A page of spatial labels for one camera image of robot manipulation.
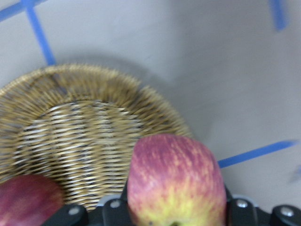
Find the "apple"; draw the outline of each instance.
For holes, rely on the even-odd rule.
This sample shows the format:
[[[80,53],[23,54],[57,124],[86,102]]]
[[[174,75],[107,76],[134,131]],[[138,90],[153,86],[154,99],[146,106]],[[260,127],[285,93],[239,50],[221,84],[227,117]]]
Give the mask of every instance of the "apple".
[[[226,190],[213,153],[189,137],[156,134],[134,146],[127,182],[137,226],[224,226]]]
[[[63,192],[42,175],[21,175],[0,185],[0,226],[40,226],[63,206]]]

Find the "wicker basket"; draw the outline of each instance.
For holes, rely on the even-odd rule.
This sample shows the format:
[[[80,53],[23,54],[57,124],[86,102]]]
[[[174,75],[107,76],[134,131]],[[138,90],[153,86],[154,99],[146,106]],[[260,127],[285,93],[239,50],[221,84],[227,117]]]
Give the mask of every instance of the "wicker basket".
[[[66,203],[88,210],[121,192],[138,138],[191,136],[179,114],[150,87],[91,65],[36,70],[0,90],[0,182],[42,174]]]

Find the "white floor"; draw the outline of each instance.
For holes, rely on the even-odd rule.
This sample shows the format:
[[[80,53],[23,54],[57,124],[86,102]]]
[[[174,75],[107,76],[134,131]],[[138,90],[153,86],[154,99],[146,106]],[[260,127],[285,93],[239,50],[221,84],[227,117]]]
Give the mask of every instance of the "white floor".
[[[301,1],[275,30],[268,0],[47,0],[35,7],[58,64],[93,63],[168,99],[218,160],[301,138]],[[0,23],[0,85],[46,66],[23,12]],[[223,169],[263,209],[301,207],[300,146]]]

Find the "screw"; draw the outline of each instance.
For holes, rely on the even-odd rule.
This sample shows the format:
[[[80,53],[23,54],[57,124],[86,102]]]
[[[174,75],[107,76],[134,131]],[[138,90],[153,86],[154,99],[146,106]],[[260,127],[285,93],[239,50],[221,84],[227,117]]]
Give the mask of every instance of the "screw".
[[[281,207],[280,212],[287,217],[293,216],[293,210],[289,207]]]
[[[240,208],[246,208],[248,206],[248,203],[243,199],[237,199],[236,205]]]
[[[80,211],[80,208],[78,206],[74,206],[68,211],[68,213],[69,213],[69,215],[75,215],[75,214],[78,214],[79,211]]]
[[[116,199],[110,203],[111,208],[118,208],[120,206],[120,200]]]

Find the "blue tape line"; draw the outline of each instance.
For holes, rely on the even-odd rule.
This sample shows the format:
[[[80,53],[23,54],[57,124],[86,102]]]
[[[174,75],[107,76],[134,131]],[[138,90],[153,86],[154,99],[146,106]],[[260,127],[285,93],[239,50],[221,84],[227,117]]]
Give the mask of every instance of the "blue tape line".
[[[34,5],[37,5],[46,0],[35,0]],[[0,11],[0,22],[6,20],[18,13],[21,13],[24,10],[24,6],[21,2],[11,5]]]
[[[296,140],[287,140],[287,141],[280,141],[265,147],[261,147],[249,152],[245,152],[239,155],[235,155],[233,157],[223,159],[218,161],[220,168],[225,168],[228,166],[232,166],[250,159],[254,159],[272,152],[276,152],[291,146],[296,145],[298,142]]]
[[[275,27],[278,31],[288,25],[287,9],[285,0],[269,0],[274,17]]]
[[[45,37],[45,34],[42,30],[42,27],[40,25],[40,22],[37,18],[37,15],[34,11],[34,2],[31,0],[21,0],[23,6],[25,7],[28,19],[32,25],[33,31],[36,35],[36,38],[38,39],[38,42],[40,44],[40,47],[42,49],[42,52],[44,54],[44,57],[47,61],[48,65],[55,65],[55,58],[51,52],[50,46],[47,42],[47,39]]]

